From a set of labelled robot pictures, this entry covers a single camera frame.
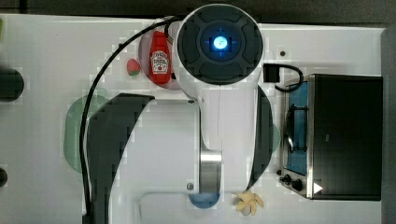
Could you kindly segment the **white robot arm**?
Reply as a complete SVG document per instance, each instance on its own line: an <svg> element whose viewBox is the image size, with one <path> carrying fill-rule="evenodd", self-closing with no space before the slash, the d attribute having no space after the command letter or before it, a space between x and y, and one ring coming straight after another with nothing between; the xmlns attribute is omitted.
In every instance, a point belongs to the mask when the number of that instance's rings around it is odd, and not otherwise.
<svg viewBox="0 0 396 224"><path fill-rule="evenodd" d="M238 7L198 7L179 25L173 68L181 89L199 106L200 193L248 186L263 58L259 25Z"/></svg>

